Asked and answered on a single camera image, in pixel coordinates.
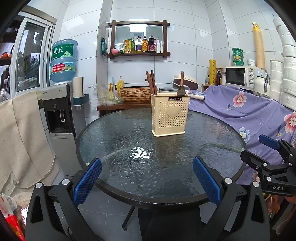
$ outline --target flower print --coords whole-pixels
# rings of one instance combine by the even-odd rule
[[[287,123],[285,125],[286,133],[293,135],[295,128],[296,128],[296,112],[294,111],[292,114],[288,114],[284,117],[284,121]]]
[[[239,129],[239,134],[242,136],[242,138],[244,139],[244,141],[246,143],[248,143],[248,140],[251,138],[250,137],[250,131],[246,130],[244,127]]]
[[[235,97],[233,97],[233,106],[234,108],[236,107],[242,107],[244,105],[244,102],[247,101],[247,97],[244,96],[244,92],[240,91],[239,92],[239,95],[236,95]]]
[[[252,175],[253,181],[260,183],[260,178],[258,177],[258,172],[254,172]]]

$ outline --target green label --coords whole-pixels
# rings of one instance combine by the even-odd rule
[[[51,66],[50,74],[60,72],[60,71],[69,71],[69,70],[76,70],[75,63],[60,63]]]
[[[74,44],[61,44],[52,49],[52,61],[57,58],[73,57]]]

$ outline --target purple floral cloth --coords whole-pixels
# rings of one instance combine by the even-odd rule
[[[204,94],[205,101],[190,99],[189,110],[214,116],[231,125],[242,136],[247,149],[270,164],[280,164],[283,159],[276,150],[259,142],[261,134],[296,145],[296,112],[293,110],[236,87],[211,85]],[[250,185],[254,178],[256,180],[256,172],[247,165],[237,183]]]

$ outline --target beige plastic basket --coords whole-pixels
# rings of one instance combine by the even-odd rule
[[[153,135],[184,134],[189,99],[189,96],[177,96],[176,93],[151,94]]]

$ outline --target blue gripper pad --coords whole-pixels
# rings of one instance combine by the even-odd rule
[[[210,202],[215,203],[218,207],[222,200],[220,187],[198,157],[193,159],[192,166]]]
[[[85,202],[101,172],[102,162],[97,158],[74,189],[73,203],[75,206]]]
[[[266,136],[266,135],[260,135],[259,136],[259,142],[264,144],[265,146],[268,146],[274,150],[277,150],[280,148],[279,142]]]

